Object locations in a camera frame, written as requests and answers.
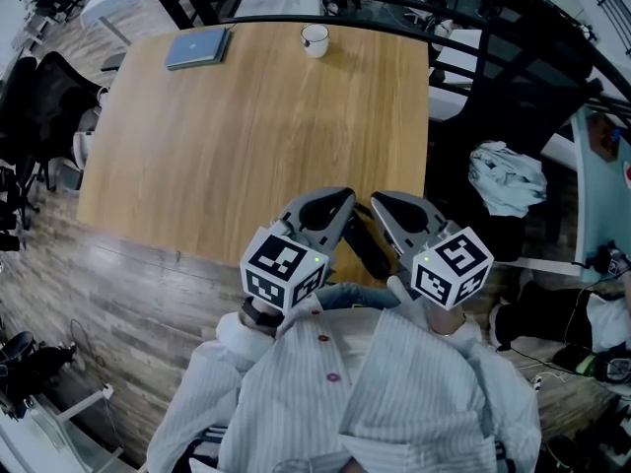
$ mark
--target white striped shirt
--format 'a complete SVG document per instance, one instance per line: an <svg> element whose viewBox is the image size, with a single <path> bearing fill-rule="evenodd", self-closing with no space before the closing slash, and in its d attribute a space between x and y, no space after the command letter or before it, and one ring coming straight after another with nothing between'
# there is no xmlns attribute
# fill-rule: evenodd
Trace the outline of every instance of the white striped shirt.
<svg viewBox="0 0 631 473"><path fill-rule="evenodd" d="M496 442L518 472L533 471L534 391L481 342L477 324L437 337L419 309L381 313L353 385L315 295L275 341L224 316L149 445L150 473L171 473L209 426L228 426L218 465L226 473L337 473L351 457L368 472L496 472Z"/></svg>

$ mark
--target laptop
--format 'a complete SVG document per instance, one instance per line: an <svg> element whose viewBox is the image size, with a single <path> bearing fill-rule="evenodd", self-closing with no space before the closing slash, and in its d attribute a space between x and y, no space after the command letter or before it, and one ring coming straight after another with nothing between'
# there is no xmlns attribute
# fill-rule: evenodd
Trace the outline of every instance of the laptop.
<svg viewBox="0 0 631 473"><path fill-rule="evenodd" d="M169 70L211 65L221 62L230 32L225 28L202 30L177 36L171 45L165 66Z"/></svg>

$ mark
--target wooden floor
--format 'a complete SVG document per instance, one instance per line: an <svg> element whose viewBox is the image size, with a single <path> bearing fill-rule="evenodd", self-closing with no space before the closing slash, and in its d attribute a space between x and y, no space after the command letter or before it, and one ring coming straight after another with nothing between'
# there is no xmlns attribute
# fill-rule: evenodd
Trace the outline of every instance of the wooden floor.
<svg viewBox="0 0 631 473"><path fill-rule="evenodd" d="M173 28L152 1L137 2L112 20L132 39ZM99 68L120 48L105 31L97 27L84 31L75 19L51 29L44 48L37 48L35 55L42 57L47 50L58 50L86 77L108 85L113 74L102 74ZM568 184L568 194L574 194L571 176ZM27 249L3 256L0 315L6 333L11 336L27 329L50 345L69 343L74 333L85 367L65 371L49 396L66 408L103 382L111 383L115 389L111 414L124 442L125 458L139 465L191 351L214 338L214 328L224 313L238 309L243 295L239 273L235 268L91 233L76 221L77 193L50 193L36 186L34 196L41 213L33 216L26 233ZM564 224L562 243L571 243L572 227L572 221ZM529 238L535 235L528 233ZM483 327L508 273L506 267L497 267L485 290L467 304ZM571 284L549 276L545 281L556 287ZM84 326L88 341L76 323L71 330L72 319ZM537 340L514 346L543 360L559 348ZM508 357L519 367L534 364L515 353ZM542 366L523 370L528 379L540 372L550 370ZM564 382L544 375L539 393L544 435L572 435L595 419L609 398L588 379L575 376ZM118 445L105 405L96 405L74 421L106 445Z"/></svg>

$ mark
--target white mug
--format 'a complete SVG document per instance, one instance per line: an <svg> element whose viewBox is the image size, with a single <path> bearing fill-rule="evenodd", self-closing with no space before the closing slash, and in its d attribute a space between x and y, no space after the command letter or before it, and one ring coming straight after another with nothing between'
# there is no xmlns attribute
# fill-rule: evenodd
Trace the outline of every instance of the white mug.
<svg viewBox="0 0 631 473"><path fill-rule="evenodd" d="M301 31L303 46L311 58L322 58L328 49L328 28L323 25L306 25Z"/></svg>

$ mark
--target crumpled fabric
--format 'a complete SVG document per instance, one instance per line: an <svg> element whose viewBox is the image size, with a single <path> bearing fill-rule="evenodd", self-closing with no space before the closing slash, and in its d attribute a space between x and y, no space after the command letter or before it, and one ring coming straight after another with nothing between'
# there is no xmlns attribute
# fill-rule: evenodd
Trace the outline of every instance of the crumpled fabric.
<svg viewBox="0 0 631 473"><path fill-rule="evenodd" d="M541 162L511 151L504 142L483 142L470 155L469 182L492 216L524 217L545 200Z"/></svg>

